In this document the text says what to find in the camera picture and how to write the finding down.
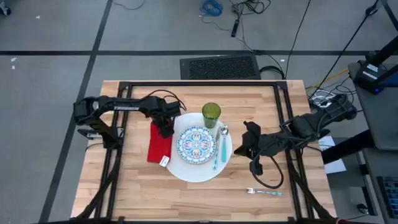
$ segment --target yellow cable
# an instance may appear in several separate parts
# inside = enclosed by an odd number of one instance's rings
[[[346,72],[348,72],[348,68],[344,69],[343,71],[341,71],[341,72],[339,72],[339,73],[337,73],[337,74],[334,74],[334,75],[328,77],[328,78],[325,80],[325,82],[327,82],[328,80],[331,80],[332,78],[338,77],[338,76],[340,76],[340,75],[342,75],[342,74],[344,74],[344,73],[346,73]],[[318,83],[318,84],[316,84],[316,85],[312,85],[312,86],[308,87],[308,88],[307,88],[307,91],[308,91],[308,90],[312,90],[313,88],[317,88],[320,84],[321,84],[321,83]]]

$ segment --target wooden table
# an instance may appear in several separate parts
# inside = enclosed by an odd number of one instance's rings
[[[310,111],[303,81],[287,81],[294,115]],[[119,82],[105,81],[101,95],[116,96]],[[159,86],[137,86],[132,97],[142,98]],[[233,149],[242,143],[241,135],[246,131],[243,121],[254,121],[261,126],[262,133],[280,131],[275,96],[268,86],[165,86],[174,92],[187,106],[185,113],[201,112],[201,107],[213,101],[221,106],[222,122],[229,126]],[[287,113],[282,97],[284,118]],[[111,124],[112,112],[101,119]],[[124,141],[118,188],[114,203],[113,219],[125,216],[126,220],[224,220],[224,221],[286,221],[294,217],[289,174],[284,153],[275,156],[280,164],[285,181],[281,188],[284,196],[250,195],[246,187],[264,189],[249,171],[249,159],[232,155],[225,170],[202,183],[188,183],[177,179],[158,164],[148,163],[150,119],[141,113],[129,113]],[[101,142],[90,141],[89,144]],[[78,215],[97,192],[103,168],[105,150],[102,145],[90,147],[85,156],[80,182],[76,192],[72,217]],[[303,162],[308,186],[318,201],[335,216],[328,180],[320,153],[313,149],[304,150]],[[261,163],[264,182],[275,185],[280,175],[272,161],[263,157]],[[301,195],[303,215],[305,203]],[[104,200],[102,216],[107,200]]]

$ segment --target blue patterned plate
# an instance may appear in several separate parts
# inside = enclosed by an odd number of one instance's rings
[[[208,161],[216,151],[213,133],[201,126],[185,129],[177,140],[177,151],[181,158],[192,164]]]

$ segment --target green glass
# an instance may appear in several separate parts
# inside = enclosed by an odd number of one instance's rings
[[[214,128],[221,114],[221,108],[216,103],[207,103],[201,108],[206,128]]]

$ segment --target red napkin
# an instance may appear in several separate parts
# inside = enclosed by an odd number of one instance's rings
[[[147,161],[155,162],[165,167],[171,158],[172,139],[172,135],[168,138],[163,138],[159,128],[151,122]]]

